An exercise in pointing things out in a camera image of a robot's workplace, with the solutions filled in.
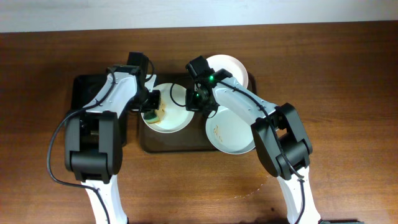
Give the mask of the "green yellow sponge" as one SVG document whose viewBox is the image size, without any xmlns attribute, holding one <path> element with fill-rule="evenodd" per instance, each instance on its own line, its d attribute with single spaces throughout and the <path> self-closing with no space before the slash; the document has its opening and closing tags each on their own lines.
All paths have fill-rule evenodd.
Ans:
<svg viewBox="0 0 398 224">
<path fill-rule="evenodd" d="M 157 123 L 160 121 L 160 118 L 157 115 L 155 110 L 145 112 L 143 115 L 143 119 L 148 124 L 153 124 L 153 123 Z"/>
</svg>

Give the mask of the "white plate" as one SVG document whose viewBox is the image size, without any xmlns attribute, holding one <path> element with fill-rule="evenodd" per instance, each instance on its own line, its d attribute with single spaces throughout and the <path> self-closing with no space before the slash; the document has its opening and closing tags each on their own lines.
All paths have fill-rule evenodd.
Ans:
<svg viewBox="0 0 398 224">
<path fill-rule="evenodd" d="M 160 106 L 159 109 L 155 111 L 159 115 L 159 121 L 149 123 L 144 119 L 144 113 L 141 114 L 144 124 L 158 133 L 175 133 L 185 128 L 191 122 L 195 114 L 192 111 L 187 111 L 185 107 L 179 107 L 172 101 L 170 97 L 171 86 L 171 83 L 162 83 L 153 87 L 154 90 L 160 91 Z"/>
</svg>

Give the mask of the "cream plate top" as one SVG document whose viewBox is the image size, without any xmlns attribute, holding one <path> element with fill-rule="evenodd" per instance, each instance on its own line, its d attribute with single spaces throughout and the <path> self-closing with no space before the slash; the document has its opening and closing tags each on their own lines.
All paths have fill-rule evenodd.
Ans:
<svg viewBox="0 0 398 224">
<path fill-rule="evenodd" d="M 223 68 L 231 73 L 243 87 L 248 87 L 248 72 L 238 59 L 230 55 L 213 55 L 206 60 L 214 71 L 217 72 Z"/>
</svg>

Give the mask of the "pale blue plate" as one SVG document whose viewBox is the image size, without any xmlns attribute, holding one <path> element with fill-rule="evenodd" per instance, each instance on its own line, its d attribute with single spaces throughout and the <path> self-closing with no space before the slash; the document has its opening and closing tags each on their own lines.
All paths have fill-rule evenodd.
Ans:
<svg viewBox="0 0 398 224">
<path fill-rule="evenodd" d="M 250 125 L 224 106 L 210 114 L 205 131 L 211 144 L 221 152 L 245 154 L 255 148 Z"/>
</svg>

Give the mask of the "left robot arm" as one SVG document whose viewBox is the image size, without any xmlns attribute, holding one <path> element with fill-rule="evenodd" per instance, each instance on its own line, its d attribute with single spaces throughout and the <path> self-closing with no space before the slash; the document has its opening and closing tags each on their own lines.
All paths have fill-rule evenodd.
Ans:
<svg viewBox="0 0 398 224">
<path fill-rule="evenodd" d="M 160 92 L 150 60 L 130 52 L 125 65 L 104 75 L 79 75 L 65 122 L 65 167 L 86 189 L 97 223 L 128 223 L 118 190 L 118 173 L 127 138 L 127 114 L 148 112 L 155 120 Z"/>
</svg>

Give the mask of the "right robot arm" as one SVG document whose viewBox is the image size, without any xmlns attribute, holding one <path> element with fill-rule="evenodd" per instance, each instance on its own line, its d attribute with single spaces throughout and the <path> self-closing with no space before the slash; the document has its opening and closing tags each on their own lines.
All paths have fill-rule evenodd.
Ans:
<svg viewBox="0 0 398 224">
<path fill-rule="evenodd" d="M 212 69 L 199 56 L 185 68 L 194 87 L 187 90 L 186 109 L 231 110 L 251 128 L 259 161 L 282 190 L 289 223 L 321 223 L 309 181 L 312 144 L 297 110 L 289 103 L 278 106 L 243 87 L 225 69 Z"/>
</svg>

